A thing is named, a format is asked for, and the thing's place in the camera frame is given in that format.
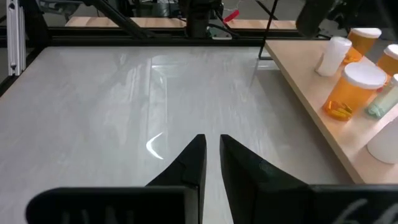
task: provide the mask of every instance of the wooden board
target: wooden board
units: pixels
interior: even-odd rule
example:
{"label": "wooden board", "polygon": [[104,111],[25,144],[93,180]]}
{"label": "wooden board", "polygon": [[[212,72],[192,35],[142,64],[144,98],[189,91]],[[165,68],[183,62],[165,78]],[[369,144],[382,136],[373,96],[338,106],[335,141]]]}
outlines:
{"label": "wooden board", "polygon": [[352,179],[356,183],[398,184],[398,166],[375,159],[366,149],[366,144],[398,116],[398,105],[380,121],[364,111],[348,122],[328,117],[321,107],[340,74],[321,77],[314,72],[326,44],[327,41],[319,40],[269,40],[266,49]]}
{"label": "wooden board", "polygon": [[[145,28],[176,28],[185,27],[185,22],[179,19],[169,18],[142,18],[132,17],[135,23]],[[228,25],[234,29],[265,29],[267,20],[242,20],[234,19]],[[117,27],[117,25],[107,17],[72,17],[65,25],[67,27]],[[295,21],[272,21],[272,29],[296,29]]]}

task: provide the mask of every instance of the white bottle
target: white bottle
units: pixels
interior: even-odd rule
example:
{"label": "white bottle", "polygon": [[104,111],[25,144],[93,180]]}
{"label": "white bottle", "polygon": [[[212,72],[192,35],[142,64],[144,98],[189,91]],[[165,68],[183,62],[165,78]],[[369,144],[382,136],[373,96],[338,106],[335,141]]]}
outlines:
{"label": "white bottle", "polygon": [[347,38],[332,37],[329,40],[328,46],[321,56],[315,71],[324,77],[333,76],[346,57],[352,44],[353,43]]}
{"label": "white bottle", "polygon": [[398,163],[398,118],[387,124],[369,141],[368,151],[382,162]]}

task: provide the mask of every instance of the metal frame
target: metal frame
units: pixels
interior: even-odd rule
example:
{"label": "metal frame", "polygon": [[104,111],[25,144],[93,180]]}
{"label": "metal frame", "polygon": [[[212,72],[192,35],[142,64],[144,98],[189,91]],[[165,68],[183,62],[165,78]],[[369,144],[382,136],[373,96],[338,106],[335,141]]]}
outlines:
{"label": "metal frame", "polygon": [[271,12],[269,13],[269,19],[268,19],[267,28],[266,28],[266,31],[264,32],[264,36],[262,38],[262,43],[261,43],[261,46],[260,46],[260,51],[259,51],[259,56],[258,56],[259,60],[272,60],[272,57],[270,57],[270,56],[266,56],[265,57],[265,56],[261,56],[261,55],[262,55],[262,51],[264,50],[264,46],[266,44],[266,40],[267,40],[268,35],[269,35],[269,29],[271,27],[272,19],[275,18],[274,14],[275,14],[275,10],[276,10],[276,5],[278,5],[278,0],[274,0],[274,4],[272,5]]}
{"label": "metal frame", "polygon": [[26,68],[25,16],[19,0],[7,0],[8,75],[20,75]]}
{"label": "metal frame", "polygon": [[[239,36],[231,40],[188,39],[184,28],[141,29],[103,0],[82,1],[94,5],[121,28],[47,27],[35,0],[7,0],[7,27],[0,27],[0,47],[8,47],[9,75],[16,77],[0,83],[0,96],[49,46],[261,46],[259,58],[269,60],[270,57],[261,57],[267,39],[308,40],[297,30],[270,29],[272,19],[277,19],[274,13],[278,0],[274,1],[271,11],[259,3],[270,15],[265,32],[264,29],[231,29]],[[34,49],[27,57],[26,47]]]}

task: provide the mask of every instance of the pill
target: pill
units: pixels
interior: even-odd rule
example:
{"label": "pill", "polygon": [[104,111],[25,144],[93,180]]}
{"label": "pill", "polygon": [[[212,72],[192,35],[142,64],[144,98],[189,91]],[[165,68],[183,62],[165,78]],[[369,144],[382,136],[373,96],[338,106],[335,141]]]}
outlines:
{"label": "pill", "polygon": [[347,104],[345,104],[345,103],[342,103],[342,104],[343,104],[344,109],[345,109],[346,111],[348,111],[349,113],[352,113],[352,112],[353,112],[353,109],[351,109]]}
{"label": "pill", "polygon": [[343,113],[343,114],[345,114],[347,116],[351,116],[352,115],[350,112],[344,110],[343,108],[338,108],[337,111],[340,112],[340,113]]}
{"label": "pill", "polygon": [[343,113],[341,113],[339,111],[336,111],[336,110],[331,110],[331,111],[329,111],[329,113],[331,115],[333,115],[333,116],[338,117],[338,118],[347,118],[347,115],[345,115],[345,114],[343,114]]}

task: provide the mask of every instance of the prescription bottle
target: prescription bottle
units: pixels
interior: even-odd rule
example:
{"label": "prescription bottle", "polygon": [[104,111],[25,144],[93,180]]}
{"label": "prescription bottle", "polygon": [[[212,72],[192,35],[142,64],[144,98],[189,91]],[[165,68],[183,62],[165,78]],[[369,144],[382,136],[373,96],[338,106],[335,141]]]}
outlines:
{"label": "prescription bottle", "polygon": [[389,84],[365,109],[365,112],[377,119],[382,118],[398,103],[398,74],[394,75]]}
{"label": "prescription bottle", "polygon": [[378,67],[383,69],[389,79],[398,73],[398,44],[390,44],[384,49],[383,55],[377,62]]}
{"label": "prescription bottle", "polygon": [[380,35],[381,30],[378,28],[352,28],[347,39],[352,41],[353,46],[348,50],[343,64],[360,61]]}
{"label": "prescription bottle", "polygon": [[386,74],[379,67],[366,62],[350,63],[345,66],[323,110],[334,119],[348,121],[385,82]]}

